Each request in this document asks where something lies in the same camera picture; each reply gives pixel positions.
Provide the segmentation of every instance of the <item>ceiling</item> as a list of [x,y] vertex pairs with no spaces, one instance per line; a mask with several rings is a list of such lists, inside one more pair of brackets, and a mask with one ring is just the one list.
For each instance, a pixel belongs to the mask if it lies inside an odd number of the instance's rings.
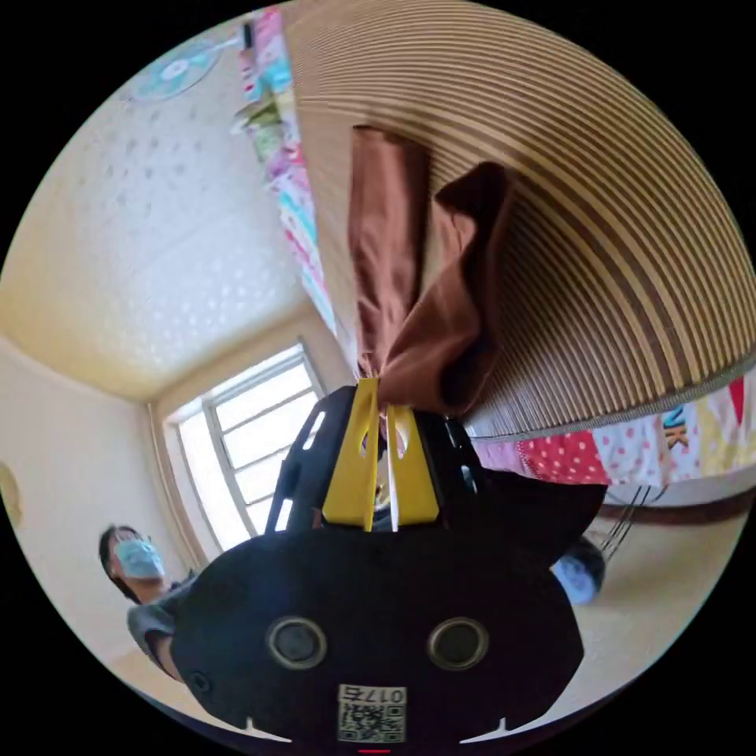
[[32,198],[0,278],[0,332],[59,373],[146,401],[305,295],[254,148],[231,134],[235,49],[168,100],[129,91],[90,117]]

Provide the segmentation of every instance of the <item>window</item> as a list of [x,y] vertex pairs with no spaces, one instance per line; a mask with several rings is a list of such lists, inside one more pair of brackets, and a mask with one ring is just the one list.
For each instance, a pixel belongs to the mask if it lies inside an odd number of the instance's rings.
[[[198,497],[224,550],[265,530],[281,463],[322,395],[297,344],[211,391],[179,424]],[[276,529],[287,518],[282,507]]]

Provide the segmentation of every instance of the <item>yellow plastic clip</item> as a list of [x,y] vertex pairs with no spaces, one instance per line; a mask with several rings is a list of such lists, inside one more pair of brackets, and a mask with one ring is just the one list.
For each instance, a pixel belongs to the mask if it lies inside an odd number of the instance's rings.
[[[362,378],[323,505],[328,522],[372,528],[378,467],[378,379]],[[367,432],[365,455],[362,440]]]
[[[439,516],[439,503],[425,460],[417,422],[409,407],[388,407],[388,479],[391,489],[391,527],[430,523]],[[399,456],[397,434],[404,454]]]

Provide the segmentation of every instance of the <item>gray shirt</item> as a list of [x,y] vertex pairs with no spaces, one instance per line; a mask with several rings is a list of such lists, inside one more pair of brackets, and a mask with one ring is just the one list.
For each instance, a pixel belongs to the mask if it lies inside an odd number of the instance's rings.
[[162,664],[158,661],[158,657],[155,656],[151,644],[154,643],[155,636],[164,635],[173,637],[176,634],[176,615],[180,606],[189,595],[189,591],[195,580],[197,580],[197,576],[190,575],[183,583],[178,584],[155,601],[149,604],[133,606],[128,611],[129,632],[139,645],[139,648],[160,669],[163,669]]

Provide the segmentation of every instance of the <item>face mask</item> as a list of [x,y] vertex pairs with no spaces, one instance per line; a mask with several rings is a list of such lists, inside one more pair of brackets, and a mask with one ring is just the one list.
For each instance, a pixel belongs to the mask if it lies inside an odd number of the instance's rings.
[[136,538],[120,541],[114,551],[126,577],[146,580],[165,575],[160,554],[147,541]]

